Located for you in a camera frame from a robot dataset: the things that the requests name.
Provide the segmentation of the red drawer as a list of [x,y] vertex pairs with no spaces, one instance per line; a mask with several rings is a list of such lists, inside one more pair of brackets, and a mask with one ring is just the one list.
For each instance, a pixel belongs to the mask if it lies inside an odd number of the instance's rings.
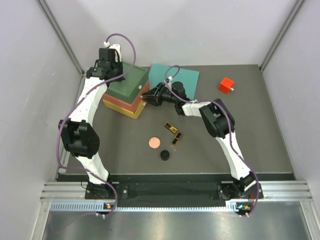
[[138,107],[138,105],[140,104],[141,101],[143,101],[142,98],[142,94],[149,91],[150,90],[150,81],[147,80],[147,82],[141,87],[141,89],[139,90],[139,93],[137,95],[137,97],[134,99],[133,103],[132,103],[132,112],[134,113]]

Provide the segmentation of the green top drawer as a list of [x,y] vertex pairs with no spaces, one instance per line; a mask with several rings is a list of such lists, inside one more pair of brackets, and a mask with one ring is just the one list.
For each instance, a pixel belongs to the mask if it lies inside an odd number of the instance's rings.
[[135,67],[129,74],[128,80],[132,84],[129,103],[132,104],[148,81],[148,71],[142,67]]

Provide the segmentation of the three-tier drawer organizer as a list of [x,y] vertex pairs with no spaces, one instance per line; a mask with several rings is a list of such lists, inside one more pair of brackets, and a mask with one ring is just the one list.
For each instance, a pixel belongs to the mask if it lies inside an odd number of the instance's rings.
[[106,107],[134,119],[132,104],[129,103],[130,94],[133,88],[129,81],[130,72],[124,77],[123,81],[110,83],[107,91],[102,97],[102,101]]

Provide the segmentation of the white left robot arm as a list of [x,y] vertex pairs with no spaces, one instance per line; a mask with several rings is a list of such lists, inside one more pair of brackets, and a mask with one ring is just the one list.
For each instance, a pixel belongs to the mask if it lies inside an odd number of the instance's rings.
[[75,109],[58,124],[64,149],[75,157],[88,175],[87,199],[115,197],[109,172],[99,156],[100,138],[93,128],[99,102],[109,82],[123,80],[123,60],[119,44],[99,49],[99,58],[86,73]]

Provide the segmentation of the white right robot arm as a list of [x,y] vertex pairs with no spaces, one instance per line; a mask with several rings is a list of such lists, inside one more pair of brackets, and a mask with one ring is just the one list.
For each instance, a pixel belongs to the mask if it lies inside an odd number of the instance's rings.
[[231,183],[220,183],[217,190],[220,198],[231,200],[247,196],[258,197],[260,184],[257,174],[248,166],[237,143],[235,120],[223,102],[191,100],[183,84],[161,82],[141,95],[144,101],[161,106],[163,102],[174,104],[178,115],[200,117],[209,135],[218,141],[227,159],[232,177]]

